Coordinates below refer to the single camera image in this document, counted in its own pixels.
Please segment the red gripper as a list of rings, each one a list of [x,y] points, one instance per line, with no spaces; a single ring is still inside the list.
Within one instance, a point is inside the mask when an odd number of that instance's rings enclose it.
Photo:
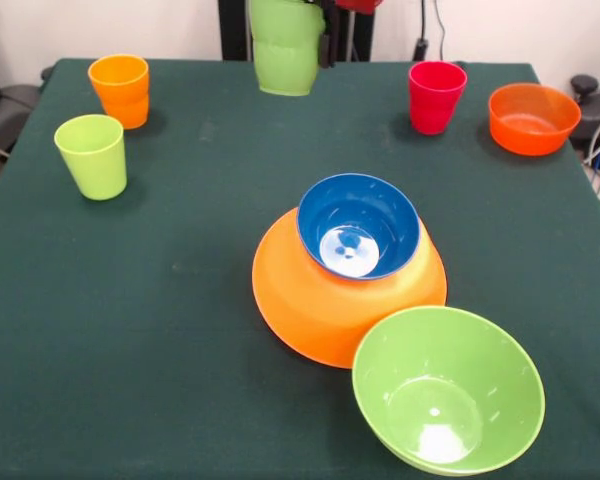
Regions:
[[[336,0],[343,9],[354,12],[374,12],[383,0]],[[338,54],[338,8],[322,6],[325,30],[319,41],[319,65],[321,68],[332,68]]]

